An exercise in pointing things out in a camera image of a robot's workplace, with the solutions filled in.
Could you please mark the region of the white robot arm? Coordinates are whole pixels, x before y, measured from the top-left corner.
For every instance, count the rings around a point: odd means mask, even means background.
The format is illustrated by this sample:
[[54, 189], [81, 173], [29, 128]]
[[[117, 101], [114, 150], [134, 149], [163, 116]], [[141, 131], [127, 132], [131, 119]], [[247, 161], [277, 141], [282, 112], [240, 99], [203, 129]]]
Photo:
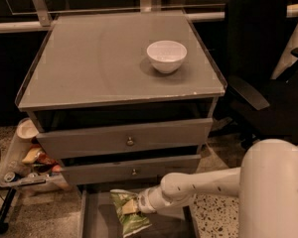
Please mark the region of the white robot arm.
[[155, 213], [195, 193], [238, 197], [240, 238], [298, 238], [298, 147], [266, 139], [250, 147], [239, 168], [167, 174], [126, 202], [122, 213]]

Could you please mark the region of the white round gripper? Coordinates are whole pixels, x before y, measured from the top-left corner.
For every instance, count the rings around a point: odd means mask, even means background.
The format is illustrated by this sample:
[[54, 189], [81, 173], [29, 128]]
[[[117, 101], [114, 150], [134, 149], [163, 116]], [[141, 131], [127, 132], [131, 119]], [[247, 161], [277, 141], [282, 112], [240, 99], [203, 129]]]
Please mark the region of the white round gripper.
[[122, 206], [123, 214], [133, 214], [138, 211], [143, 213], [155, 213], [156, 210], [149, 200], [149, 189], [141, 191], [136, 199], [130, 199]]

